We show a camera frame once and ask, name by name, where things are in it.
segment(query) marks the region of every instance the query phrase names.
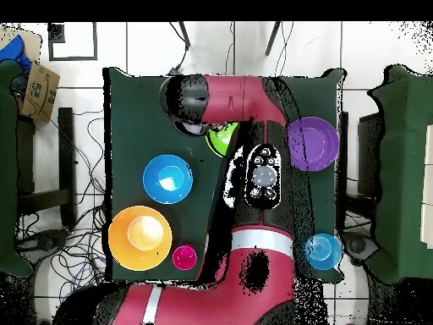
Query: small blue bowl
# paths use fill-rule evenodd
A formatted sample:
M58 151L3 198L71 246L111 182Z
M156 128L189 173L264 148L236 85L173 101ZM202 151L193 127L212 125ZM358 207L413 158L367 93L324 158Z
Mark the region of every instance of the small blue bowl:
M316 234L305 243L305 255L315 269L328 270L342 260L343 254L337 238L329 234Z
M158 203L178 203L191 191L193 173L182 158L160 155L145 167L143 186L149 197Z

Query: orange bowl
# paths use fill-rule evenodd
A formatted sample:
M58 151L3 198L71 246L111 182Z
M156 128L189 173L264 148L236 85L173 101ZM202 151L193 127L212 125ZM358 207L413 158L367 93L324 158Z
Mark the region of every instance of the orange bowl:
M112 220L108 245L122 267L144 271L166 259L172 246L172 230L164 216L155 209L129 207Z

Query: blue cloth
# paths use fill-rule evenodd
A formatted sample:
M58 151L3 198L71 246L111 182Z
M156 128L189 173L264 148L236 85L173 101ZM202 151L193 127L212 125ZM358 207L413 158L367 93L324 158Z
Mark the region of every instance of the blue cloth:
M8 45L0 50L0 61L13 60L23 68L23 74L28 74L31 69L31 61L24 55L24 42L20 35L17 35Z

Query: bowl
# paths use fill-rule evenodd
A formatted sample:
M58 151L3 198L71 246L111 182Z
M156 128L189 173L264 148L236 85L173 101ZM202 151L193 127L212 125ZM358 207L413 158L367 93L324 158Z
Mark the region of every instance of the bowl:
M192 245L181 245L173 252L172 260L177 269L190 270L197 262L197 254Z
M167 258L172 246L172 230L155 209L129 207L112 220L108 228L108 245L122 267L145 271Z
M338 154L338 134L322 118L303 117L288 127L291 163L301 171L321 171Z
M145 192L152 200L162 204L180 202L191 191L192 185L191 167L174 155L153 158L143 173Z
M305 243L305 255L315 269L334 268L342 259L341 242L329 234L316 234Z
M206 143L217 156L226 156L236 126L238 126L238 123L226 124L220 130L209 129L207 132Z

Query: dark green table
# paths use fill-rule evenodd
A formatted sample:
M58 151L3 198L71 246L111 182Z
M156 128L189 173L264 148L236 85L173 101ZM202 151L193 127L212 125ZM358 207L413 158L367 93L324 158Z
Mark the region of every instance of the dark green table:
M211 220L212 199L224 160L207 146L204 137L179 134L160 108L159 89L165 77L129 77L109 69L112 119L112 215L126 207L144 205L166 217L173 231L173 246L165 261L146 272L129 271L114 261L114 280L195 280L206 244L206 226ZM298 103L301 115L317 116L337 125L337 84L343 71L335 69L322 78L283 78ZM155 156L170 153L192 168L194 183L189 196L175 205L153 201L144 191L142 174ZM316 233L334 232L334 167L310 174ZM295 209L295 215L302 216ZM195 246L198 264L188 272L177 270L171 255L176 246ZM341 277L333 273L328 282Z
M17 104L9 93L12 79L21 71L15 61L0 62L0 272L27 277L33 268L14 249L18 217Z
M385 124L381 141L375 239L381 249L366 262L378 279L433 279L433 250L420 241L425 173L425 134L433 124L433 78L401 65L386 69L370 95L380 103Z

